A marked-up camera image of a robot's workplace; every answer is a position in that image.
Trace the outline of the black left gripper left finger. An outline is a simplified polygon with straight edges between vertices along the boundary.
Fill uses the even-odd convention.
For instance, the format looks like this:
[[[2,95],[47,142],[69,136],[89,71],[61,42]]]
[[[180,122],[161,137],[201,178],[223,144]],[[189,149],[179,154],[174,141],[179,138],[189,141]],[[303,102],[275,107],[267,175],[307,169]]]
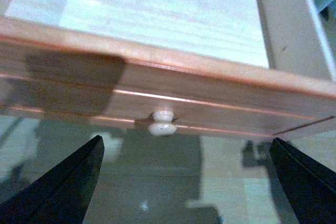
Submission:
[[[1,223],[83,223],[104,156],[100,135],[1,203]]]

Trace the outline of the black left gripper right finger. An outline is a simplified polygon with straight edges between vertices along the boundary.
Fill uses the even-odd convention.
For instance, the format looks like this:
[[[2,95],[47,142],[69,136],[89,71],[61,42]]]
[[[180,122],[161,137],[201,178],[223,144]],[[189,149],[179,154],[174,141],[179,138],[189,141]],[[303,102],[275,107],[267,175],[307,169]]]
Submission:
[[[335,223],[335,172],[280,138],[270,156],[299,223]]]

